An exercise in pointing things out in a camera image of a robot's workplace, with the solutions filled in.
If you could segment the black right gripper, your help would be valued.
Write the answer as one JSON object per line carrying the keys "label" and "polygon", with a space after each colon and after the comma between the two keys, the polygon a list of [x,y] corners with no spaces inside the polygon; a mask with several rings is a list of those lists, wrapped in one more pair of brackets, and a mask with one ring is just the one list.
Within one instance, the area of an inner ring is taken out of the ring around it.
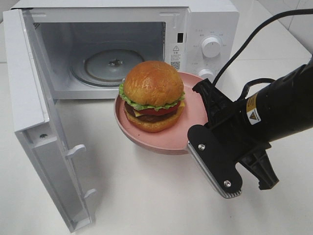
{"label": "black right gripper", "polygon": [[198,82],[192,90],[203,101],[209,127],[227,154],[235,163],[239,162],[259,180],[259,189],[272,189],[278,182],[263,141],[251,130],[246,115],[246,99],[231,101],[208,80]]}

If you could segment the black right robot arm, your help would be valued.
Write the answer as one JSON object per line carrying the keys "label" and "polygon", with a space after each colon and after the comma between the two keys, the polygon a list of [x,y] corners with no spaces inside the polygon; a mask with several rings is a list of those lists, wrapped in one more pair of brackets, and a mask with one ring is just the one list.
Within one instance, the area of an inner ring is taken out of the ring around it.
{"label": "black right robot arm", "polygon": [[201,95],[208,122],[189,128],[188,147],[215,190],[224,198],[241,193],[241,164],[267,190],[278,178],[267,155],[272,141],[313,126],[313,64],[279,78],[259,78],[243,87],[236,101],[209,80],[193,90]]}

